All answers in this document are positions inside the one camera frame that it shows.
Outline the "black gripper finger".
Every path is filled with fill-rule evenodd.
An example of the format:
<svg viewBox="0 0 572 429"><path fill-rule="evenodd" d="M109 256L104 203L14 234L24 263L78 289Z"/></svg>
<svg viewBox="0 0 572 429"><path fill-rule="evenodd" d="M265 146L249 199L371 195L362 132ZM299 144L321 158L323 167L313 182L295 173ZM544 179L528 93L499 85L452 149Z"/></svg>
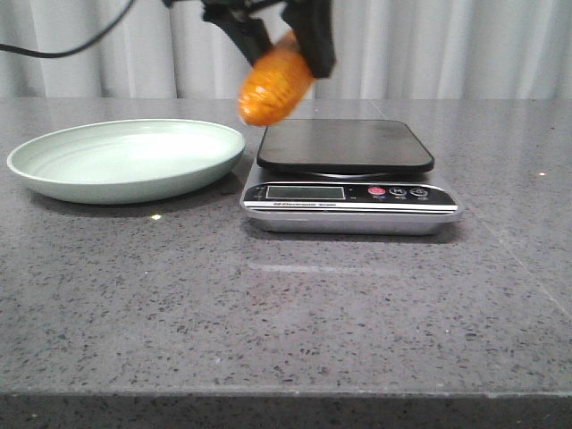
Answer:
<svg viewBox="0 0 572 429"><path fill-rule="evenodd" d="M282 19L294 31L300 52L313 76L331 76L336 55L332 38L332 2L330 0L287 1Z"/></svg>
<svg viewBox="0 0 572 429"><path fill-rule="evenodd" d="M250 65L262 57L272 42L265 24L252 14L273 5L273 1L203 1L203 20L219 27Z"/></svg>

